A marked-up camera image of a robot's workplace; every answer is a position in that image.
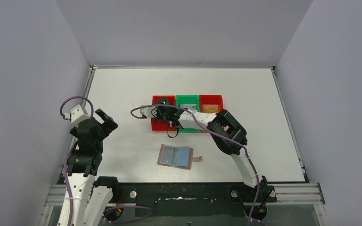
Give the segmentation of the tan leather card holder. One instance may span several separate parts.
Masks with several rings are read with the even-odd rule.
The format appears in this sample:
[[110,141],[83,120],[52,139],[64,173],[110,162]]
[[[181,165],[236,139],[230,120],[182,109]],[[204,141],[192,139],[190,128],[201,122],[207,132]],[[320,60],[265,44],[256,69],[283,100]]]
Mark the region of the tan leather card holder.
[[189,146],[161,144],[157,165],[191,170],[192,164],[202,159],[202,156],[194,156],[194,149]]

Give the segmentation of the green plastic bin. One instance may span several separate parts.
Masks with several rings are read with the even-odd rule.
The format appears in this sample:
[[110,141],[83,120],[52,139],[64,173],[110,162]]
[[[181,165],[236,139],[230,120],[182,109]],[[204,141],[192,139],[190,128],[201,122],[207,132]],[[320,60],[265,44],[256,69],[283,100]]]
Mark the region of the green plastic bin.
[[177,95],[176,104],[180,107],[180,104],[196,104],[198,112],[200,112],[199,95]]

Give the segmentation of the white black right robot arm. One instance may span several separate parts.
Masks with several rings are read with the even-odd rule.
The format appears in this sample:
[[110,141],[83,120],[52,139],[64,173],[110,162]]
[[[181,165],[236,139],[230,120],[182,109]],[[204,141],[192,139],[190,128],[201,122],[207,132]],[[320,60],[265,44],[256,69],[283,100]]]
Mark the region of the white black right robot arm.
[[208,132],[220,151],[234,160],[245,185],[254,188],[260,183],[261,176],[247,150],[247,131],[229,111],[223,109],[218,113],[202,113],[176,107],[165,97],[159,98],[154,105],[155,119],[165,121],[177,129]]

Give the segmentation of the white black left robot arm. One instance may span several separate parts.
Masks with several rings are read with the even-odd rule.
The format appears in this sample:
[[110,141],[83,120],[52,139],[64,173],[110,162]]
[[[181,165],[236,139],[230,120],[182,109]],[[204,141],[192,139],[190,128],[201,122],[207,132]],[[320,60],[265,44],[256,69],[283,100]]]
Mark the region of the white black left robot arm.
[[95,114],[103,122],[89,116],[79,105],[67,116],[73,124],[70,134],[76,141],[64,167],[66,193],[59,226],[97,226],[115,195],[117,178],[98,177],[97,172],[102,161],[103,140],[118,125],[101,109],[97,109]]

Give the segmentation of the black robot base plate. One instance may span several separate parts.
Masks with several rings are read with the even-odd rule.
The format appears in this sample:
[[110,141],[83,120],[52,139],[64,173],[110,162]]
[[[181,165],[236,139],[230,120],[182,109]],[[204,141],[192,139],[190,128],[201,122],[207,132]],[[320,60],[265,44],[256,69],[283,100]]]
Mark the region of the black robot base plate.
[[277,196],[271,185],[250,188],[242,182],[206,183],[120,183],[114,198],[104,210],[108,220],[120,221],[125,206],[136,205],[134,216],[150,214],[153,217],[204,217],[228,215],[254,218],[266,215],[267,204],[275,203]]

